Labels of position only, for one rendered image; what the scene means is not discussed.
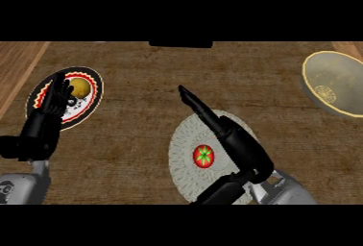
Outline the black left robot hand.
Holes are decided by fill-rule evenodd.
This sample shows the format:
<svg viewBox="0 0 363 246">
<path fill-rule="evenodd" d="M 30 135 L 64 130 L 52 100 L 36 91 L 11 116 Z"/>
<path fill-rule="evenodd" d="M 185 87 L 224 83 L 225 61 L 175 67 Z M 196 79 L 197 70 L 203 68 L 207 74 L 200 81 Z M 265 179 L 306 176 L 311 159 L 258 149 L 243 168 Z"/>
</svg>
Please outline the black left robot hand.
<svg viewBox="0 0 363 246">
<path fill-rule="evenodd" d="M 18 161 L 47 160 L 57 145 L 61 116 L 73 86 L 55 73 L 41 106 L 26 117 L 18 135 L 0 135 L 0 157 Z"/>
</svg>

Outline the black red patterned plate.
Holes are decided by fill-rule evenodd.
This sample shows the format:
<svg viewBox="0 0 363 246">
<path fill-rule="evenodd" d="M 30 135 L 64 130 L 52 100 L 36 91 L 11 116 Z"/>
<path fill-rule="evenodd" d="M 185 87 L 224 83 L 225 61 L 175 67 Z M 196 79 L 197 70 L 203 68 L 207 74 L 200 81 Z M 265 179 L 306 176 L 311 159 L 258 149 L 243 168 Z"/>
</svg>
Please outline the black red patterned plate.
<svg viewBox="0 0 363 246">
<path fill-rule="evenodd" d="M 64 74 L 64 79 L 69 83 L 73 78 L 82 78 L 89 83 L 89 94 L 85 98 L 76 98 L 70 93 L 60 125 L 60 129 L 64 131 L 79 125 L 91 116 L 103 96 L 103 81 L 98 73 L 85 66 L 66 67 L 57 70 L 57 73 Z M 27 95 L 24 103 L 24 116 L 29 116 L 32 110 L 41 106 L 52 77 L 54 75 L 49 75 L 38 83 Z"/>
</svg>

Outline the yellow round fruit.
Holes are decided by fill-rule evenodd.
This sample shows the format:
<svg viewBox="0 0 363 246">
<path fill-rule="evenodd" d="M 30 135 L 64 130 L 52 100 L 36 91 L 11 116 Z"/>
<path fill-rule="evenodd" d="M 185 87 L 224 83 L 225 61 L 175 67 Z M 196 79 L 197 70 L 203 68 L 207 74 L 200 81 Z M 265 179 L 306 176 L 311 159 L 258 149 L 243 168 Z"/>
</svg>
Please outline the yellow round fruit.
<svg viewBox="0 0 363 246">
<path fill-rule="evenodd" d="M 76 98 L 85 98 L 91 93 L 91 85 L 82 78 L 73 78 L 69 85 L 73 86 L 72 96 Z"/>
</svg>

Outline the grey bowl with yellow rim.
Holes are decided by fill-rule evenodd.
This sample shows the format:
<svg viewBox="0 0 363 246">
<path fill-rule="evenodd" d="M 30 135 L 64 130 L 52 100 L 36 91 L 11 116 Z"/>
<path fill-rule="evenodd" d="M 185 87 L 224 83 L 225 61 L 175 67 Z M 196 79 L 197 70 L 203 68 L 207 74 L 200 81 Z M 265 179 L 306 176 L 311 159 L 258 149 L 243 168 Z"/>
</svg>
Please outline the grey bowl with yellow rim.
<svg viewBox="0 0 363 246">
<path fill-rule="evenodd" d="M 336 51 L 311 53 L 302 63 L 300 86 L 321 109 L 363 119 L 363 61 Z"/>
</svg>

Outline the white round placemat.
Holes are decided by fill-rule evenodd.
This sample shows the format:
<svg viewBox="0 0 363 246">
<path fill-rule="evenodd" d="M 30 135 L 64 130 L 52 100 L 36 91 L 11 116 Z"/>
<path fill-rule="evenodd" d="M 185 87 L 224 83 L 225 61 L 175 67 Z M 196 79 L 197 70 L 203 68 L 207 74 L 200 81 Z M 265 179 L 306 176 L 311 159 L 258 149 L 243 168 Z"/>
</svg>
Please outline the white round placemat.
<svg viewBox="0 0 363 246">
<path fill-rule="evenodd" d="M 198 168 L 193 163 L 193 151 L 201 144 L 213 151 L 213 163 L 209 168 Z M 221 176 L 237 172 L 216 136 L 194 113 L 181 121 L 169 140 L 168 170 L 176 190 L 188 202 L 196 201 Z"/>
</svg>

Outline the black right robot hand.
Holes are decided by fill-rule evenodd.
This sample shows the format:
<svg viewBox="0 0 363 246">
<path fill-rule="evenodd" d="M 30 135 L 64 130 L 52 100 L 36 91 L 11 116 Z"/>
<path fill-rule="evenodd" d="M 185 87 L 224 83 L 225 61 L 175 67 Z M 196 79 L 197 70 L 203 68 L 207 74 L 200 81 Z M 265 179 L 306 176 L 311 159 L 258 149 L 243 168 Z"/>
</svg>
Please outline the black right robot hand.
<svg viewBox="0 0 363 246">
<path fill-rule="evenodd" d="M 271 158 L 252 135 L 227 116 L 218 116 L 191 91 L 178 86 L 182 103 L 216 136 L 237 172 L 224 175 L 203 190 L 193 205 L 229 205 L 243 195 L 246 183 L 266 180 L 272 173 Z"/>
</svg>

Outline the red tomato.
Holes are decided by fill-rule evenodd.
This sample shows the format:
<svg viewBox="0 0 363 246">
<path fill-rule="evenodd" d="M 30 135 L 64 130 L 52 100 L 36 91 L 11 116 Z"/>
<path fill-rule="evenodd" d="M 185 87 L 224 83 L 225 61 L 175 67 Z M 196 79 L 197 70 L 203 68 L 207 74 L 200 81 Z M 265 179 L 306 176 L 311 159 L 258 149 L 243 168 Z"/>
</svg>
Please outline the red tomato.
<svg viewBox="0 0 363 246">
<path fill-rule="evenodd" d="M 198 168 L 209 168 L 213 163 L 213 151 L 206 144 L 198 145 L 193 151 L 193 163 Z"/>
</svg>

